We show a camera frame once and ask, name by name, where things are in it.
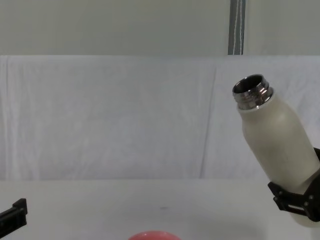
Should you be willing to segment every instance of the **white bottle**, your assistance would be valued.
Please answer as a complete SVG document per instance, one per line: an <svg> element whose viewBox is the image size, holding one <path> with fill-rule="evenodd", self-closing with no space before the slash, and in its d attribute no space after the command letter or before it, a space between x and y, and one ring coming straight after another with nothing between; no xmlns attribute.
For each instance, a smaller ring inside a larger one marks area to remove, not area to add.
<svg viewBox="0 0 320 240"><path fill-rule="evenodd" d="M270 181L303 194L320 162L298 116L260 74L242 79L232 91L244 138ZM320 227L306 216L291 215L303 226Z"/></svg>

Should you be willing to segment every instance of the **stainless steel bottle neck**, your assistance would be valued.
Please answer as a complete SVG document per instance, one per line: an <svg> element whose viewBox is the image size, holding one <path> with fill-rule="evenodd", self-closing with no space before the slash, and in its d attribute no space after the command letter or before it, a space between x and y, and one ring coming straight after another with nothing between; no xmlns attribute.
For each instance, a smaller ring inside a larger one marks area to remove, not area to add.
<svg viewBox="0 0 320 240"><path fill-rule="evenodd" d="M250 75L240 80L232 89L233 97L241 110L258 108L274 94L263 75Z"/></svg>

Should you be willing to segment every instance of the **red bowl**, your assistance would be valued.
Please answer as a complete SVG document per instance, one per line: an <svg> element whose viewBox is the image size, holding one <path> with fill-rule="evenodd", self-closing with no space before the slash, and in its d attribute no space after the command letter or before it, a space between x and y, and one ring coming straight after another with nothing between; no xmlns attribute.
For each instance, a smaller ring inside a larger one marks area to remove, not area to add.
<svg viewBox="0 0 320 240"><path fill-rule="evenodd" d="M181 239L165 231L145 231L130 237L129 240L181 240Z"/></svg>

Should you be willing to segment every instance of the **white table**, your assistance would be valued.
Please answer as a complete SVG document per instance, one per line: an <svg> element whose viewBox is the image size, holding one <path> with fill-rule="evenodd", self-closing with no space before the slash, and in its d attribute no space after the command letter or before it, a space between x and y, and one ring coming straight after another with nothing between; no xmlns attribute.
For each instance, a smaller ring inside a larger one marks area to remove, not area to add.
<svg viewBox="0 0 320 240"><path fill-rule="evenodd" d="M0 182L0 210L27 198L27 226L5 240L127 240L162 230L182 240L309 240L267 182L102 180Z"/></svg>

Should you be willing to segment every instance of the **white backdrop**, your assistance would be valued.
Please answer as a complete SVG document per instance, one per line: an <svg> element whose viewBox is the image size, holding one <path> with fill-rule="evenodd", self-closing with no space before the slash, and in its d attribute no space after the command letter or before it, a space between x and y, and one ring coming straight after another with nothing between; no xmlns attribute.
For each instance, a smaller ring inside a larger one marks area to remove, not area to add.
<svg viewBox="0 0 320 240"><path fill-rule="evenodd" d="M320 147L320 57L0 57L0 178L266 179L232 87L262 73Z"/></svg>

